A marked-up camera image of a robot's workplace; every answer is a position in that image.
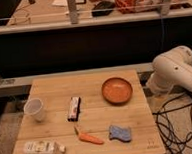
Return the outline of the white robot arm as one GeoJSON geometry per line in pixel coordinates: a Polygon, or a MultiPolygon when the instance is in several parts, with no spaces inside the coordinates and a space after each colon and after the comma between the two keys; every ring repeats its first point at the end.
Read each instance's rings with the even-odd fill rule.
{"type": "Polygon", "coordinates": [[[177,46],[159,54],[152,61],[153,73],[146,86],[155,96],[167,94],[175,86],[192,93],[192,49],[177,46]]]}

